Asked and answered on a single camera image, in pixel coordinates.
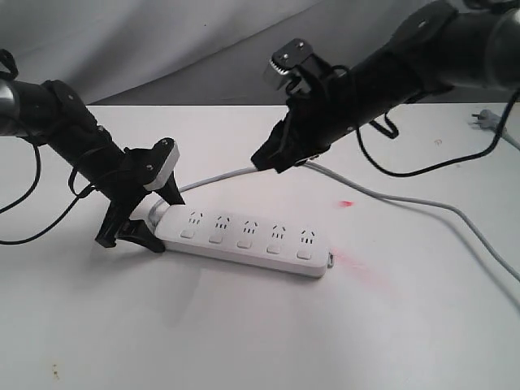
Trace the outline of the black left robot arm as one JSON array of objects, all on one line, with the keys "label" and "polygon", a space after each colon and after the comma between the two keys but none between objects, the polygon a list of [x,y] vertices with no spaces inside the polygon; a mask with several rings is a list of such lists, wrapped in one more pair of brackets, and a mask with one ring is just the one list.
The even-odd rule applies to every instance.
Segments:
[{"label": "black left robot arm", "polygon": [[61,80],[42,84],[18,81],[18,67],[8,50],[1,51],[1,135],[21,138],[38,150],[48,145],[71,165],[68,187],[76,176],[87,180],[74,193],[78,202],[98,191],[110,202],[95,240],[114,248],[118,240],[162,253],[165,245],[144,220],[132,220],[133,211],[151,193],[168,205],[181,205],[174,177],[180,152],[170,137],[150,149],[119,148],[97,122],[79,95]]}]

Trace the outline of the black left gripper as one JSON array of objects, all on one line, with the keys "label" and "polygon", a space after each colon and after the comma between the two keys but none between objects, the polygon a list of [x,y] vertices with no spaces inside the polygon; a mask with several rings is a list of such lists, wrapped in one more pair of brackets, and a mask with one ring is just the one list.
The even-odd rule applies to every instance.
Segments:
[{"label": "black left gripper", "polygon": [[[184,205],[172,172],[166,183],[155,191],[169,206]],[[117,240],[140,245],[149,251],[161,254],[165,245],[148,228],[143,219],[131,220],[130,215],[141,201],[150,194],[141,185],[125,185],[110,200],[109,208],[95,241],[101,246],[116,246]]]}]

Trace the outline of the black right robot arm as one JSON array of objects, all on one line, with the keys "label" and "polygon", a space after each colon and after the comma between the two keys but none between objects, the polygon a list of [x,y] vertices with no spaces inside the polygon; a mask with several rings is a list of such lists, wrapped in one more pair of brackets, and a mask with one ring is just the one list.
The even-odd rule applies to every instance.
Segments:
[{"label": "black right robot arm", "polygon": [[286,171],[396,106],[458,87],[518,94],[518,2],[466,6],[466,11],[446,1],[423,6],[354,67],[331,65],[302,39],[282,46],[266,71],[286,93],[288,113],[253,154],[252,164],[260,171]]}]

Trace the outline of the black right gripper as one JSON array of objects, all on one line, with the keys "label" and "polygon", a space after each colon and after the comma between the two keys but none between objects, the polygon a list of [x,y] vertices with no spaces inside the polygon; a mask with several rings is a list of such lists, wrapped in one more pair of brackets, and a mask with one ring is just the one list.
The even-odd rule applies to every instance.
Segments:
[{"label": "black right gripper", "polygon": [[350,84],[334,84],[325,98],[310,90],[288,96],[288,113],[252,155],[258,170],[287,171],[328,151],[358,126],[358,97]]}]

